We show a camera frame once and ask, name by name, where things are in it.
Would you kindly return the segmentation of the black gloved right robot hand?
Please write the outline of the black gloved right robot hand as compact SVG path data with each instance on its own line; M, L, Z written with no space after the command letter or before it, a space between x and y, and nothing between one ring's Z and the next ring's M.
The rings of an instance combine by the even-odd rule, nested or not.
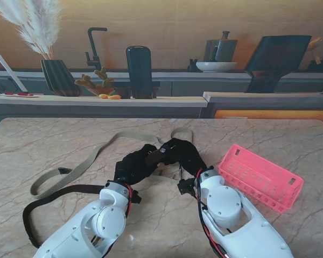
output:
M164 165L179 163L188 173L196 176L207 169L196 147L189 141L172 138L161 146L165 157L161 160Z

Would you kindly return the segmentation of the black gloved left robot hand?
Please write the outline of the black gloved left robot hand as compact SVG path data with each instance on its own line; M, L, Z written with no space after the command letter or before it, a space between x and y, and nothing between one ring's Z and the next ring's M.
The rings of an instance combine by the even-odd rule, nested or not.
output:
M145 159L156 150L154 145L145 144L140 150L125 156L122 161L116 163L114 181L134 185L149 177L158 168L159 163L166 163L166 158L163 158L149 166L146 164Z

